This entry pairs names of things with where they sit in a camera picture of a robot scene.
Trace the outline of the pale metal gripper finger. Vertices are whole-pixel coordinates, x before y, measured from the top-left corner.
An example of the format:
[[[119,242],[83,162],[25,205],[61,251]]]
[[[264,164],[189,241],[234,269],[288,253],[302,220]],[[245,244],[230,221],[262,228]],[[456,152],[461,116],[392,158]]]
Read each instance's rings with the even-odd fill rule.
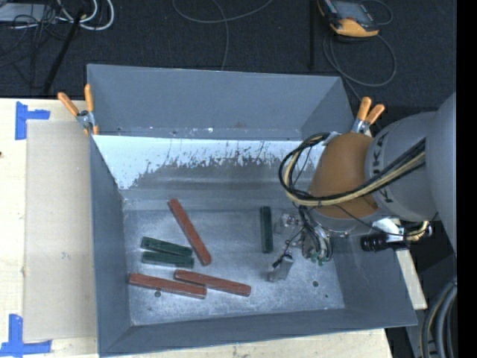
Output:
[[[277,282],[285,280],[294,265],[292,253],[286,249],[272,263],[272,270],[268,273],[268,281]]]
[[[274,233],[281,235],[286,232],[291,232],[295,230],[297,226],[298,217],[296,213],[282,212],[274,225]]]

